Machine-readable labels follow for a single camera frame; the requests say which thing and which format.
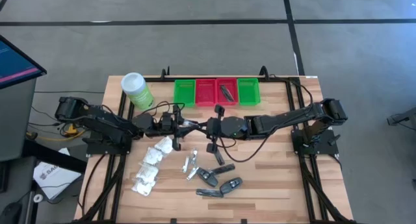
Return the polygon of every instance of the red basket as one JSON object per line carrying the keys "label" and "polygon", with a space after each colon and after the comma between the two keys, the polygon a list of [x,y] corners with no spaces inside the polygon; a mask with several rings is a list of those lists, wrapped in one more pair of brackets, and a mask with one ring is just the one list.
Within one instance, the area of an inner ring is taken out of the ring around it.
{"label": "red basket", "polygon": [[[225,85],[234,101],[229,102],[221,91],[221,85]],[[235,105],[239,102],[239,91],[237,88],[236,78],[219,78],[216,80],[216,93],[218,98],[218,104],[220,105]]]}
{"label": "red basket", "polygon": [[196,79],[195,104],[197,106],[213,106],[216,104],[215,79]]}

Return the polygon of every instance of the green basket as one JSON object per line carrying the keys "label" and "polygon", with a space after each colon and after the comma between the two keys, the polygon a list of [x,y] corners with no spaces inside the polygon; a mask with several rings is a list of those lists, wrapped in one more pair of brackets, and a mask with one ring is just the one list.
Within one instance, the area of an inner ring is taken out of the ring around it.
{"label": "green basket", "polygon": [[253,106],[261,102],[258,79],[237,79],[237,85],[240,105]]}
{"label": "green basket", "polygon": [[174,102],[184,103],[185,107],[195,105],[195,80],[176,80]]}

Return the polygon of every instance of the cable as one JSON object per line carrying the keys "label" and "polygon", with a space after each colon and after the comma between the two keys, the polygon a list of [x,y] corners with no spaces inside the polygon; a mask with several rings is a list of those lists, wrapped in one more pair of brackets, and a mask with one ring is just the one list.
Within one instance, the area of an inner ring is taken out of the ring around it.
{"label": "cable", "polygon": [[223,148],[224,148],[224,151],[226,152],[226,154],[227,154],[227,156],[228,157],[230,157],[230,159],[232,159],[234,162],[247,162],[248,160],[250,160],[250,159],[252,159],[259,151],[260,151],[260,149],[262,148],[262,146],[264,146],[264,144],[266,143],[266,141],[268,140],[268,138],[271,136],[271,135],[273,135],[278,129],[279,129],[279,127],[280,126],[282,126],[282,125],[284,125],[284,124],[286,124],[287,122],[290,122],[290,121],[292,121],[292,120],[294,120],[294,119],[296,119],[296,118],[299,118],[300,116],[302,116],[302,115],[305,115],[305,114],[308,114],[310,111],[312,110],[312,108],[311,107],[309,107],[309,110],[306,112],[306,113],[302,113],[302,114],[298,114],[297,116],[295,116],[295,117],[293,117],[293,118],[290,118],[290,119],[288,119],[288,120],[286,120],[286,121],[284,121],[283,123],[280,123],[279,125],[276,125],[275,127],[273,127],[272,128],[272,130],[270,131],[270,133],[266,136],[266,138],[263,140],[263,142],[261,142],[261,144],[260,144],[260,146],[254,151],[254,153],[251,155],[251,156],[249,156],[247,159],[244,159],[244,160],[237,160],[237,159],[235,159],[235,158],[233,158],[229,153],[228,153],[228,151],[227,151],[227,147],[224,145],[224,142],[222,141],[222,138],[220,138],[220,141],[221,141],[221,144],[222,144],[222,146],[223,146]]}
{"label": "cable", "polygon": [[46,200],[46,202],[48,202],[49,204],[51,204],[51,205],[57,205],[57,204],[59,204],[61,201],[63,201],[65,199],[65,197],[62,197],[62,198],[60,198],[60,200],[59,201],[57,201],[57,202],[51,202],[51,201],[49,201],[49,200]]}
{"label": "cable", "polygon": [[65,123],[60,129],[59,129],[59,134],[63,137],[67,137],[65,134],[62,133],[65,132],[67,134],[67,132],[65,131],[65,127],[67,126],[68,123]]}
{"label": "cable", "polygon": [[81,131],[80,133],[76,134],[75,136],[71,136],[65,139],[55,139],[55,138],[48,138],[48,137],[43,137],[43,136],[38,136],[37,138],[39,139],[43,139],[43,140],[48,140],[48,141],[54,141],[54,142],[65,142],[68,140],[73,140],[75,138],[78,138],[80,135],[84,134],[86,132],[86,130]]}
{"label": "cable", "polygon": [[78,203],[78,205],[81,207],[81,211],[82,211],[82,213],[84,214],[84,213],[85,213],[85,211],[84,211],[84,206],[81,204],[81,202],[79,202],[79,197],[77,198],[77,203]]}
{"label": "cable", "polygon": [[39,124],[39,123],[30,123],[29,122],[28,124],[39,126],[39,127],[58,127],[59,125],[61,125],[63,123]]}
{"label": "cable", "polygon": [[159,108],[159,107],[161,106],[161,104],[162,104],[162,103],[166,103],[166,104],[168,105],[168,110],[167,110],[167,112],[169,112],[169,110],[170,110],[170,105],[169,105],[169,102],[167,102],[167,101],[161,101],[159,104],[157,104],[157,105],[156,105],[155,113],[154,113],[154,114],[152,114],[152,116],[155,116],[155,115],[157,114],[157,108]]}
{"label": "cable", "polygon": [[103,160],[104,156],[105,156],[105,155],[102,155],[102,156],[98,159],[98,161],[96,162],[96,164],[95,164],[95,165],[94,165],[94,167],[92,168],[91,174],[90,174],[90,176],[89,176],[89,178],[88,178],[88,180],[87,180],[87,182],[86,182],[85,189],[84,189],[84,195],[83,195],[83,205],[81,206],[81,210],[83,211],[83,216],[85,215],[85,199],[86,199],[86,192],[88,191],[88,187],[90,186],[90,182],[91,182],[92,175],[93,175],[93,174],[94,174],[94,172],[96,171],[96,169],[97,169],[97,166],[98,166],[99,162],[101,162],[101,160]]}
{"label": "cable", "polygon": [[129,122],[129,120],[125,120],[125,119],[123,119],[123,120],[121,120],[121,119],[119,119],[119,116],[117,116],[111,109],[110,109],[110,107],[108,107],[108,106],[106,106],[106,105],[101,105],[102,107],[105,107],[107,110],[109,110],[110,111],[110,113],[112,114],[112,116],[114,117],[114,119],[117,121],[117,122],[119,122],[119,123],[121,123],[122,121],[123,122],[125,122],[125,123],[127,123],[127,122]]}
{"label": "cable", "polygon": [[401,125],[401,126],[403,126],[403,127],[407,128],[407,129],[410,129],[410,130],[416,131],[416,129],[414,129],[413,127],[406,126],[405,124],[403,124],[403,123],[400,123],[400,122],[396,121],[393,117],[391,117],[391,119],[392,119],[394,122],[396,122],[397,124],[399,124],[399,125]]}
{"label": "cable", "polygon": [[341,164],[341,162],[339,161],[339,159],[335,156],[335,155],[329,155],[330,157],[332,157],[334,160],[336,160],[339,164],[339,167],[341,168],[341,170],[343,170],[343,165]]}
{"label": "cable", "polygon": [[235,146],[237,144],[237,141],[234,138],[232,138],[232,140],[234,140],[234,143],[232,145],[224,146],[224,144],[222,143],[222,145],[217,145],[217,146],[218,147],[221,147],[221,148],[230,148],[230,147],[233,147],[233,146]]}
{"label": "cable", "polygon": [[104,92],[89,92],[89,91],[34,91],[35,93],[96,93],[103,94]]}
{"label": "cable", "polygon": [[155,107],[153,107],[153,108],[150,108],[150,109],[147,109],[147,110],[143,111],[143,112],[142,112],[141,114],[139,114],[139,115],[142,115],[142,114],[144,114],[144,113],[146,113],[146,112],[149,112],[150,110],[155,110],[155,109],[157,109],[157,108],[159,108],[159,107],[162,107],[162,106],[182,105],[181,110],[183,110],[183,109],[184,109],[184,107],[185,107],[185,104],[184,104],[184,103],[167,103],[167,104],[160,105],[160,104],[161,104],[161,103],[163,103],[163,102],[165,102],[165,101],[160,102],[159,104],[157,104],[157,105],[156,105]]}
{"label": "cable", "polygon": [[33,128],[33,129],[36,129],[37,131],[60,135],[60,134],[58,134],[56,132],[50,132],[50,131],[45,131],[45,130],[37,129],[36,127],[33,127],[32,125],[28,125],[28,126],[31,127],[31,128]]}
{"label": "cable", "polygon": [[[269,76],[273,76],[274,78],[277,78],[277,79],[279,79],[279,80],[281,80],[281,81],[285,81],[286,82],[286,80],[285,79],[282,79],[282,78],[280,78],[280,77],[277,77],[275,74],[271,74],[271,75],[269,75]],[[305,87],[305,86],[303,86],[302,84],[298,84],[298,83],[296,83],[296,82],[294,82],[294,81],[292,81],[292,80],[290,80],[289,79],[289,82],[291,82],[292,84],[294,84],[295,86],[297,86],[297,87],[301,87],[301,88],[303,88],[306,92],[307,92],[307,94],[309,94],[309,98],[310,98],[310,100],[311,100],[311,102],[310,102],[310,104],[309,104],[309,106],[311,106],[312,105],[312,103],[313,103],[313,97],[312,97],[312,94],[311,94],[311,92]]]}
{"label": "cable", "polygon": [[48,113],[46,113],[46,112],[42,112],[42,111],[39,111],[39,110],[35,109],[33,106],[32,106],[32,109],[33,109],[34,111],[36,111],[37,113],[39,113],[39,114],[45,114],[47,117],[49,117],[50,119],[52,119],[52,120],[54,120],[54,121],[58,121],[58,120],[56,120],[54,117],[50,116]]}
{"label": "cable", "polygon": [[[58,186],[43,186],[43,187],[39,187],[39,188],[59,188],[59,187],[61,187],[61,186],[65,186],[65,185],[67,185],[67,184],[72,184],[72,183],[76,183],[76,182],[79,182],[79,181],[81,181],[82,179],[81,179],[82,177],[79,177],[78,179],[75,179],[74,181],[72,181],[72,182],[65,182],[64,184],[61,184],[61,185],[58,185]],[[31,192],[32,190],[29,190],[28,192],[26,192],[24,195],[22,195],[21,197],[20,197],[20,199],[18,199],[18,201],[17,202],[20,202],[27,194],[29,194],[30,192]]]}

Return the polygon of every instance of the computer monitor screen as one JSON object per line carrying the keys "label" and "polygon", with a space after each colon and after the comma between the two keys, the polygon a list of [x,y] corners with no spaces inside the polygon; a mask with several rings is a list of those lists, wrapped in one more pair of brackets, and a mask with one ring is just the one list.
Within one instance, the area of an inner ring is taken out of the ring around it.
{"label": "computer monitor screen", "polygon": [[45,74],[43,67],[0,35],[0,89]]}

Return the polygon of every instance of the wooden tabletop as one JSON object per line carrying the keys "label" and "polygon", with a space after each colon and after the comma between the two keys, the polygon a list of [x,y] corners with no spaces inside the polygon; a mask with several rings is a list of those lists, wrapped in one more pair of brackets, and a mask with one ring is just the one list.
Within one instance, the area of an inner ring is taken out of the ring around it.
{"label": "wooden tabletop", "polygon": [[[105,90],[103,104],[113,112],[118,111],[122,89],[122,76],[110,76]],[[300,82],[312,94],[314,101],[322,100],[322,93],[316,77],[300,77]],[[155,103],[173,101],[173,82],[148,82],[155,98]],[[225,106],[226,116],[276,115],[289,111],[287,92],[284,83],[261,82],[261,103],[257,106]],[[296,91],[293,87],[294,101],[298,108]],[[309,104],[309,96],[304,92],[305,105]],[[124,117],[128,111],[125,105]],[[158,115],[167,108],[160,108]],[[213,107],[185,108],[183,117],[196,121],[207,121],[215,117]],[[144,197],[131,190],[133,179],[140,169],[139,162],[144,158],[147,148],[154,146],[161,138],[143,138],[135,141],[131,153],[127,156],[123,175],[122,193],[118,207],[117,222],[120,223],[166,223],[171,218],[177,218],[178,223],[240,223],[247,219],[249,223],[308,223],[307,208],[298,156],[293,153],[290,131],[286,127],[276,131],[263,148],[251,160],[245,163],[235,163],[235,170],[218,175],[219,184],[235,177],[243,179],[242,186],[225,195],[224,198],[202,197],[195,194],[196,188],[210,188],[195,176],[187,181],[188,173],[182,173],[181,168],[186,156],[193,148],[198,149],[197,163],[202,168],[217,168],[214,155],[206,153],[208,139],[200,132],[192,132],[181,141],[182,151],[172,151],[160,165],[159,180],[150,195]],[[236,159],[249,157],[261,143],[261,140],[238,141],[235,147],[229,149]],[[223,149],[219,149],[226,164],[233,163]],[[84,176],[83,188],[92,167],[100,156],[88,160]],[[97,167],[86,197],[86,210],[94,203],[103,189],[107,170],[108,156]],[[338,210],[348,219],[352,213],[346,194],[343,176],[339,164],[326,155],[317,158],[322,187]],[[314,192],[315,215],[320,218],[317,197]],[[109,218],[113,200],[113,192],[107,201],[106,218]],[[81,217],[78,206],[75,219]]]}

